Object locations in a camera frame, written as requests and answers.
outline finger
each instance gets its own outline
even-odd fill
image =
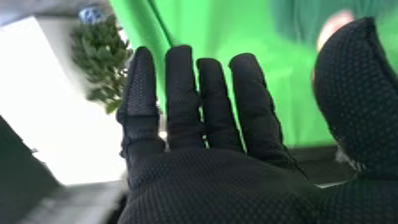
[[[197,60],[206,139],[211,148],[243,152],[220,63]]]
[[[352,162],[371,176],[398,176],[398,82],[375,21],[332,35],[316,61],[314,96],[329,129]]]
[[[204,148],[204,127],[199,115],[201,98],[195,91],[192,49],[174,47],[165,55],[167,140],[170,150]]]
[[[128,69],[122,104],[117,110],[117,121],[122,125],[122,155],[135,160],[163,152],[163,141],[158,137],[156,79],[153,56],[140,47]]]
[[[229,67],[247,154],[261,161],[288,166],[291,158],[282,145],[273,101],[254,55],[238,55]]]

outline black glove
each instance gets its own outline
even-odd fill
[[[250,54],[231,60],[240,142],[220,63],[192,50],[165,56],[169,152],[158,137],[154,67],[138,48],[130,66],[117,121],[130,172],[121,223],[311,223],[313,187],[282,145],[281,124],[263,72]]]
[[[398,222],[398,82],[371,18],[323,46],[314,96],[357,178],[321,192],[318,223]]]

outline leaves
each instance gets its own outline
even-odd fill
[[[105,111],[112,113],[121,105],[126,83],[126,60],[133,51],[121,40],[115,17],[96,24],[80,24],[71,33],[71,60],[85,72],[85,79],[94,84],[87,100],[105,103]]]
[[[119,106],[121,106],[121,100],[115,100],[112,103],[106,104],[105,107],[106,114],[110,114],[115,111]]]

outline green backdrop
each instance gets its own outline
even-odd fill
[[[316,36],[329,16],[350,9],[355,17],[378,18],[378,34],[398,68],[398,11],[394,0],[112,0],[133,46],[154,54],[158,97],[163,94],[163,55],[188,44],[194,58],[213,57],[224,64],[231,90],[231,57],[258,56],[291,148],[332,144],[311,90]]]

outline person in black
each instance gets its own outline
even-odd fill
[[[163,142],[153,57],[137,49],[117,111],[130,185],[119,223],[396,223],[398,88],[373,19],[341,28],[314,67],[316,102],[357,164],[355,179],[336,187],[313,185],[288,154],[254,55],[229,63],[242,136],[220,63],[197,61],[199,91],[192,67],[192,49],[174,47]]]

